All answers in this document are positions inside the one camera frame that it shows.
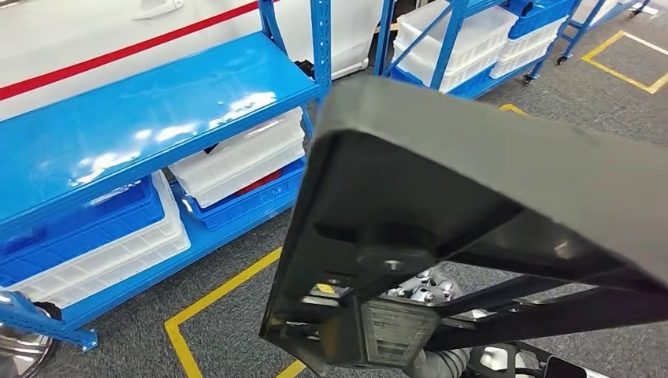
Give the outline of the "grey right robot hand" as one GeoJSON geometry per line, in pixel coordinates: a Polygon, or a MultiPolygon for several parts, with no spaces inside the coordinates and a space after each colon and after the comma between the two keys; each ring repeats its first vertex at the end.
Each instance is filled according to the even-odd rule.
{"type": "Polygon", "coordinates": [[[426,269],[384,293],[428,306],[442,306],[461,294],[461,288],[440,267],[426,269]]]}

